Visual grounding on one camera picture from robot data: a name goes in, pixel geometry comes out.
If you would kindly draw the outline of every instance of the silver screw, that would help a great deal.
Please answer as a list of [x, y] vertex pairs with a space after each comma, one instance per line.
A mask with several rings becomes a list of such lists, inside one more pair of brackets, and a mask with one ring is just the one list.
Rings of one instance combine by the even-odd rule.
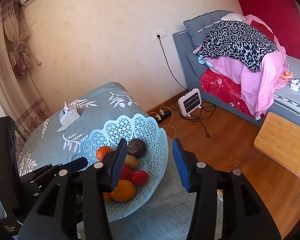
[[66, 176], [67, 174], [68, 174], [68, 171], [67, 171], [67, 170], [61, 170], [61, 171], [59, 171], [59, 175], [60, 175], [61, 177]]
[[102, 162], [97, 162], [93, 165], [93, 167], [95, 167], [96, 169], [100, 169], [103, 167], [103, 163]]
[[241, 175], [241, 171], [239, 169], [234, 169], [234, 170], [232, 170], [232, 172], [234, 175], [237, 175], [237, 176]]
[[207, 165], [204, 162], [197, 162], [198, 168], [205, 168]]

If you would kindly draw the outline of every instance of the orange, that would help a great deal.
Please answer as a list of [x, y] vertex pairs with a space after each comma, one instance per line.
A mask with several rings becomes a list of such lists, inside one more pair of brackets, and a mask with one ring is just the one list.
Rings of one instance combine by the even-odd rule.
[[117, 187], [110, 196], [116, 201], [128, 201], [136, 195], [137, 191], [131, 181], [120, 179]]
[[101, 146], [97, 151], [96, 151], [96, 158], [101, 162], [103, 157], [109, 153], [112, 152], [112, 148], [110, 146]]
[[109, 192], [104, 192], [103, 193], [103, 200], [105, 203], [107, 203], [111, 199], [110, 193]]

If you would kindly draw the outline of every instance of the black cable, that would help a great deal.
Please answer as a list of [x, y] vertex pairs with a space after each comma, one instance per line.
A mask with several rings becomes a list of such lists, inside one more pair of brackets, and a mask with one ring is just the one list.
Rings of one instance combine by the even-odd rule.
[[[197, 115], [195, 115], [195, 114], [190, 114], [191, 116], [195, 116], [195, 118], [186, 118], [186, 117], [184, 117], [184, 116], [182, 115], [182, 113], [179, 111], [180, 108], [179, 108], [178, 106], [176, 106], [176, 104], [177, 104], [177, 103], [174, 104], [174, 106], [175, 106], [176, 109], [172, 109], [172, 111], [177, 111], [177, 112], [179, 113], [181, 119], [189, 120], [189, 121], [191, 121], [191, 122], [200, 122], [201, 125], [203, 126], [205, 132], [206, 132], [206, 136], [207, 136], [207, 137], [210, 137], [210, 134], [207, 132], [207, 129], [206, 129], [205, 125], [202, 123], [202, 121], [203, 121], [203, 120], [206, 120], [206, 119], [208, 119], [208, 118], [210, 118], [210, 117], [213, 115], [214, 111], [217, 109], [217, 106], [216, 106], [216, 105], [211, 104], [210, 106], [202, 106], [201, 109], [200, 109], [200, 115], [199, 115], [199, 116], [197, 116]], [[211, 110], [206, 110], [207, 107], [213, 107], [213, 109], [211, 109]], [[200, 119], [201, 114], [202, 114], [202, 110], [204, 110], [204, 111], [206, 111], [206, 112], [211, 112], [211, 114], [210, 114], [208, 117], [205, 117], [205, 118], [201, 118], [201, 119]]]
[[164, 55], [164, 57], [165, 57], [165, 59], [166, 59], [166, 62], [167, 62], [168, 68], [169, 68], [169, 70], [170, 70], [170, 72], [171, 72], [171, 75], [172, 75], [173, 78], [178, 82], [178, 84], [179, 84], [180, 87], [182, 87], [183, 89], [186, 89], [186, 88], [185, 88], [184, 86], [182, 86], [182, 85], [179, 83], [179, 81], [174, 77], [174, 75], [173, 75], [173, 73], [172, 73], [172, 71], [171, 71], [171, 69], [170, 69], [170, 67], [169, 67], [169, 63], [168, 63], [166, 54], [165, 54], [164, 49], [163, 49], [162, 44], [161, 44], [160, 35], [157, 35], [157, 37], [159, 38], [160, 45], [161, 45], [161, 48], [162, 48], [162, 51], [163, 51], [163, 55]]

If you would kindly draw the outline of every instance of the wooden floor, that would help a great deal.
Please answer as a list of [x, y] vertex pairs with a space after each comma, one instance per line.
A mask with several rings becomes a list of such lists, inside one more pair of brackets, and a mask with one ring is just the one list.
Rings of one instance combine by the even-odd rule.
[[[175, 109], [174, 103], [168, 107]], [[202, 117], [209, 114], [202, 111]], [[160, 126], [169, 124], [170, 120], [171, 117]], [[183, 148], [194, 152], [199, 161], [208, 163], [214, 169], [229, 172], [255, 151], [253, 141], [259, 128], [250, 122], [218, 107], [203, 124], [210, 133], [209, 138], [199, 122], [183, 120], [173, 111], [171, 125], [176, 129], [176, 138], [180, 139]], [[174, 137], [171, 127], [168, 127], [167, 135]], [[300, 218], [300, 196], [291, 206], [300, 191], [300, 179], [261, 152], [240, 170], [266, 204], [283, 239]]]

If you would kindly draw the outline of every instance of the wall switch plate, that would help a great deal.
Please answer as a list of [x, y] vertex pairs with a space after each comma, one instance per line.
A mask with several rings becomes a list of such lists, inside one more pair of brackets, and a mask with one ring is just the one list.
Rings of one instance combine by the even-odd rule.
[[167, 37], [167, 36], [168, 36], [167, 33], [166, 33], [166, 30], [157, 31], [157, 32], [154, 32], [153, 34], [154, 34], [154, 39], [155, 39], [155, 40], [159, 39], [159, 38], [157, 37], [158, 34], [160, 35], [160, 38], [163, 38], [163, 37]]
[[29, 18], [30, 26], [34, 25], [36, 22], [37, 22], [37, 18], [36, 17], [30, 17]]

